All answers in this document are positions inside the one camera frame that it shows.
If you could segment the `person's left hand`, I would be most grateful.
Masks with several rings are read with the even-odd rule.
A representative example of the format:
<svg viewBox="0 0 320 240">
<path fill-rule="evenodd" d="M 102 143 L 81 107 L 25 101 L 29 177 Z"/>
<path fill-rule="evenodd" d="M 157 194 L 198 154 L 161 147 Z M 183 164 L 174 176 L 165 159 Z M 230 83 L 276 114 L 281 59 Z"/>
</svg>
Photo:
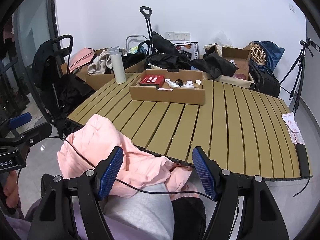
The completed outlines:
<svg viewBox="0 0 320 240">
<path fill-rule="evenodd" d="M 17 173 L 10 171 L 3 187 L 3 192 L 7 197 L 6 204 L 9 208 L 15 208 L 19 202 Z"/>
</svg>

